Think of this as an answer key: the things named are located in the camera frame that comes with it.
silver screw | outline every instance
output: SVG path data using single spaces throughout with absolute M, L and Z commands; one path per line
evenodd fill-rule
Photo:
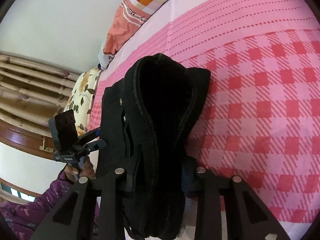
M 241 177 L 239 177 L 239 176 L 234 176 L 234 177 L 232 178 L 232 180 L 233 180 L 235 183 L 240 183 L 240 182 L 242 181 Z
M 124 169 L 123 169 L 123 168 L 117 168 L 117 169 L 115 170 L 115 173 L 116 173 L 117 175 L 123 174 L 123 173 L 124 173 Z
M 203 174 L 203 173 L 205 173 L 205 168 L 204 167 L 198 167 L 197 168 L 197 172 L 200 173 L 200 174 Z
M 87 183 L 87 182 L 88 182 L 88 178 L 87 178 L 87 177 L 81 177 L 81 178 L 79 179 L 79 182 L 80 182 L 81 184 Z
M 277 237 L 278 237 L 277 234 L 269 234 L 269 235 L 267 235 L 264 239 L 265 239 L 265 240 L 276 240 Z

white wall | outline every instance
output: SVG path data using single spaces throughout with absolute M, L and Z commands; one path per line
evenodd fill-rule
M 60 65 L 95 67 L 121 0 L 16 0 L 0 24 L 0 51 Z
M 90 158 L 96 168 L 98 152 L 91 153 Z M 18 187 L 42 194 L 64 166 L 0 142 L 0 178 Z

purple patterned jacket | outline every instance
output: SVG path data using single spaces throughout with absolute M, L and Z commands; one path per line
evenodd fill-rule
M 72 183 L 68 180 L 65 172 L 61 171 L 58 178 L 50 184 L 50 188 L 40 197 L 37 197 L 34 202 L 20 205 L 6 201 L 0 204 L 0 213 L 19 240 L 30 240 L 38 225 L 71 185 Z M 97 205 L 94 218 L 94 235 L 98 233 L 98 215 L 99 207 Z

bed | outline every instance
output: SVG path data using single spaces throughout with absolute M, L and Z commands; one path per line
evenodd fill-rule
M 88 130 L 100 126 L 105 88 L 158 52 L 212 73 L 188 155 L 243 177 L 301 239 L 320 211 L 320 25 L 305 1 L 169 0 L 102 72 Z M 195 205 L 188 200 L 184 239 L 193 239 Z

floral pillow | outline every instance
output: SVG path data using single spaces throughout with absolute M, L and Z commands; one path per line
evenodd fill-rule
M 100 72 L 95 67 L 80 75 L 64 109 L 64 111 L 73 109 L 78 135 L 82 135 L 88 131 L 87 127 Z

